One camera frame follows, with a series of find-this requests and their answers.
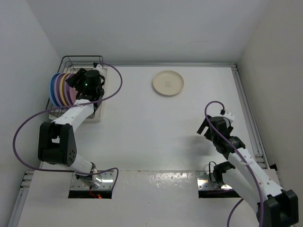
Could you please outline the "cream plate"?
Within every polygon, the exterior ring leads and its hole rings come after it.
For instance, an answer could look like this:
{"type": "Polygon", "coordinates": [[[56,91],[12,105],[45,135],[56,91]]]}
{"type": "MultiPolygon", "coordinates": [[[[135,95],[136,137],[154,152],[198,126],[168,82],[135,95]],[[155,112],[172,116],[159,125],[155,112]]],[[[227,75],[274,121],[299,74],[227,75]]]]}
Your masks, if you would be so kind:
{"type": "Polygon", "coordinates": [[[156,92],[163,96],[175,96],[182,91],[184,79],[175,71],[164,70],[154,76],[152,86],[156,92]]]}

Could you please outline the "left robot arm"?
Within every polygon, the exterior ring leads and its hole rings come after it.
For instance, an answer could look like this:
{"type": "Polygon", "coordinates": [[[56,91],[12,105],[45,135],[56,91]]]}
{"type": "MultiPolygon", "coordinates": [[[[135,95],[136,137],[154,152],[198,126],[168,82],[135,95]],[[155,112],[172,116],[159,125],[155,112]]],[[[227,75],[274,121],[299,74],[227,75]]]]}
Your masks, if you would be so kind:
{"type": "Polygon", "coordinates": [[[103,67],[95,64],[90,70],[79,69],[65,80],[66,86],[77,92],[75,102],[61,117],[41,124],[38,141],[40,161],[64,166],[81,176],[96,172],[95,165],[77,153],[74,133],[99,109],[99,100],[105,93],[105,79],[103,67]]]}

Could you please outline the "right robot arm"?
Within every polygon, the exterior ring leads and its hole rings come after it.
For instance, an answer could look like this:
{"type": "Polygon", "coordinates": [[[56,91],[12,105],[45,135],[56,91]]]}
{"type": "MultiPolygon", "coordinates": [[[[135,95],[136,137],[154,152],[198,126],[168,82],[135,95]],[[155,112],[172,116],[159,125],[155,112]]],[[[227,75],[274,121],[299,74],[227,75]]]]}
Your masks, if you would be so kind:
{"type": "Polygon", "coordinates": [[[298,197],[286,191],[262,169],[245,144],[231,135],[232,120],[224,116],[206,116],[197,133],[211,141],[225,162],[214,166],[213,185],[226,184],[256,213],[261,227],[290,227],[299,221],[298,197]]]}

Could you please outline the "blue plate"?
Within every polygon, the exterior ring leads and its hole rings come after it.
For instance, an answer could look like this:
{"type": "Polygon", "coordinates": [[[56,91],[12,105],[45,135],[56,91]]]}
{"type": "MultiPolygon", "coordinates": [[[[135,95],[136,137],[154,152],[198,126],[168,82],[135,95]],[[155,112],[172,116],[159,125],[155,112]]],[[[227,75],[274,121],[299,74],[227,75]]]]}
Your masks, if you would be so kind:
{"type": "Polygon", "coordinates": [[[54,95],[54,83],[55,83],[55,79],[60,75],[60,73],[56,73],[52,76],[52,78],[50,79],[49,82],[49,99],[52,102],[52,104],[56,107],[59,107],[59,104],[55,98],[54,95]]]}

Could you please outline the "lilac plate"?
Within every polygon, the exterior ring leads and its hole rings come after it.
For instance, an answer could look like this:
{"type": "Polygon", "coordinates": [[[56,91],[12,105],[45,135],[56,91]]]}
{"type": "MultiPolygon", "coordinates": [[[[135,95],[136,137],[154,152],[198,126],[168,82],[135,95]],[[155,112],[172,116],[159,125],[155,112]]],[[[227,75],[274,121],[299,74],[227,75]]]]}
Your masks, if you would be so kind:
{"type": "Polygon", "coordinates": [[[60,73],[54,82],[54,95],[55,95],[55,99],[56,102],[58,103],[58,106],[64,106],[64,103],[61,99],[61,95],[60,95],[60,90],[61,90],[61,86],[60,86],[60,82],[63,78],[63,76],[65,75],[65,73],[60,73]]]}
{"type": "Polygon", "coordinates": [[[70,77],[72,77],[74,75],[74,73],[66,73],[65,77],[63,79],[64,81],[64,86],[63,86],[63,91],[64,91],[64,95],[66,97],[67,103],[68,105],[73,105],[74,104],[74,90],[72,87],[70,87],[70,85],[66,82],[67,79],[69,79],[70,77]]]}

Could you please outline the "orange plate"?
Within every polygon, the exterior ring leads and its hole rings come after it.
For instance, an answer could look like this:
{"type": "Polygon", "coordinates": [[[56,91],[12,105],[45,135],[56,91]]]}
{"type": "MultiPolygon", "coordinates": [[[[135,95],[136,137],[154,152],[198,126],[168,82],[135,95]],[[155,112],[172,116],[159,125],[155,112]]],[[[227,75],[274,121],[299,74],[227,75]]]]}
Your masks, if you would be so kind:
{"type": "Polygon", "coordinates": [[[69,73],[65,73],[63,75],[63,77],[60,80],[60,88],[59,88],[60,97],[61,97],[61,100],[62,100],[62,103],[63,103],[64,106],[68,106],[69,105],[69,103],[68,103],[68,101],[66,99],[65,93],[64,93],[64,91],[65,91],[65,80],[66,80],[67,76],[69,76],[69,73]]]}

